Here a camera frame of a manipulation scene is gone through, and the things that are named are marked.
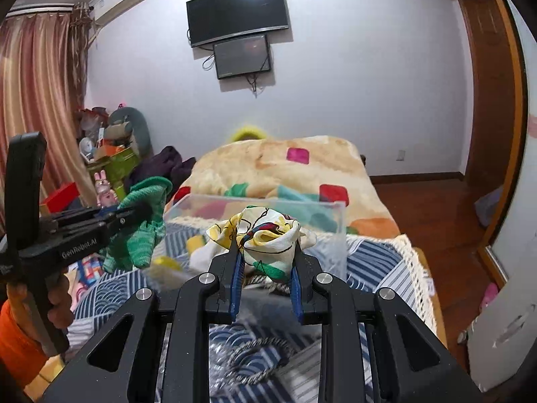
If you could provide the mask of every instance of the hand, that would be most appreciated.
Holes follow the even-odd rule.
[[[64,275],[60,276],[57,284],[48,292],[48,300],[54,306],[48,311],[48,319],[58,329],[65,329],[71,325],[75,316],[71,312],[71,296],[69,295],[69,280]],[[7,298],[11,306],[11,315],[20,329],[31,339],[39,340],[39,335],[30,320],[28,305],[23,300],[28,295],[28,289],[24,284],[7,284]]]

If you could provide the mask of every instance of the wooden floor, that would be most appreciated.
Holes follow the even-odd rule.
[[[449,351],[468,368],[457,336],[479,314],[491,282],[476,254],[483,237],[473,203],[480,196],[460,180],[375,185],[402,233],[420,247],[436,285]]]

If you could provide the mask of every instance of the door frame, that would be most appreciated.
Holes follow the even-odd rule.
[[[509,156],[509,162],[507,164],[507,171],[505,173],[503,191],[496,207],[496,211],[492,217],[492,220],[487,227],[485,234],[477,247],[477,252],[481,261],[490,273],[490,276],[494,279],[498,287],[502,288],[507,282],[505,272],[499,265],[498,261],[490,251],[492,242],[498,236],[507,211],[513,199],[515,189],[518,182],[520,173],[520,167],[522,165],[522,158],[524,155],[524,148],[526,145],[526,128],[527,128],[527,83],[526,83],[526,69],[524,64],[524,55],[522,54],[522,47],[520,45],[520,39],[518,31],[513,19],[511,10],[509,9],[507,0],[495,0],[500,10],[501,18],[503,20],[505,30],[507,33],[507,40],[509,43],[509,50],[511,51],[511,60],[513,63],[513,74],[515,79],[515,121],[513,129],[513,139],[511,143],[511,153]],[[462,14],[465,19],[468,36],[471,42],[471,28],[469,27],[468,14],[464,4],[459,0]]]

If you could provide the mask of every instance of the dark purple cloth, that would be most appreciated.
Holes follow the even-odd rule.
[[[154,176],[165,177],[173,184],[171,193],[166,198],[166,202],[169,202],[183,182],[190,177],[195,163],[196,159],[194,157],[183,162],[179,152],[169,145],[164,147],[159,154],[136,165],[136,168],[123,179],[124,190],[128,194],[131,187],[142,180]]]

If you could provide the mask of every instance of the wooden door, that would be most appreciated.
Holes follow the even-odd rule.
[[[474,72],[472,142],[465,178],[483,194],[504,184],[515,126],[515,75],[496,0],[458,0]]]

